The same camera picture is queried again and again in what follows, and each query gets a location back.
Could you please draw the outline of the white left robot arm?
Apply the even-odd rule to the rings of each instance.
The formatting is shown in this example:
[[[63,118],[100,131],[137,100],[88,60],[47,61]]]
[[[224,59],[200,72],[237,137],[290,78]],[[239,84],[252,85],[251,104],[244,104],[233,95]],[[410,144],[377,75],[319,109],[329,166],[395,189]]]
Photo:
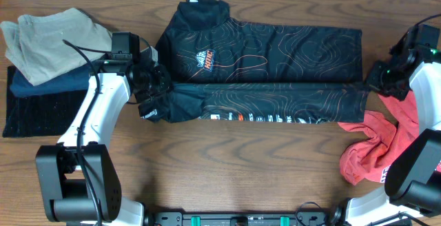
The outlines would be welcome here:
[[[162,65],[108,67],[91,75],[73,122],[35,157],[45,215],[73,225],[143,225],[145,208],[123,197],[110,158],[116,121],[133,92],[148,102],[171,88]]]

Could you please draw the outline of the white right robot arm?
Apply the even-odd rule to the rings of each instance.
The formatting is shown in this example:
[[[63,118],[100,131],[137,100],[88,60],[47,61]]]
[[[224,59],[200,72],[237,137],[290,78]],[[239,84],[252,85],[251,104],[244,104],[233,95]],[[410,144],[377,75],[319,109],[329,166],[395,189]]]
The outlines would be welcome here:
[[[330,214],[332,225],[423,224],[440,215],[440,51],[427,48],[409,77],[419,136],[391,164],[382,187],[352,198]]]

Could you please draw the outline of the black orange patterned jersey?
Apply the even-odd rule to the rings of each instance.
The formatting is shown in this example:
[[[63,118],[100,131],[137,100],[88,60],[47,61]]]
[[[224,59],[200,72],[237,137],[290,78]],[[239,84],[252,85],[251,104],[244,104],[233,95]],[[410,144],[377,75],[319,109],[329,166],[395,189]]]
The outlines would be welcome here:
[[[224,1],[185,0],[155,46],[170,89],[139,114],[169,123],[359,123],[369,94],[361,37],[351,28],[239,21]]]

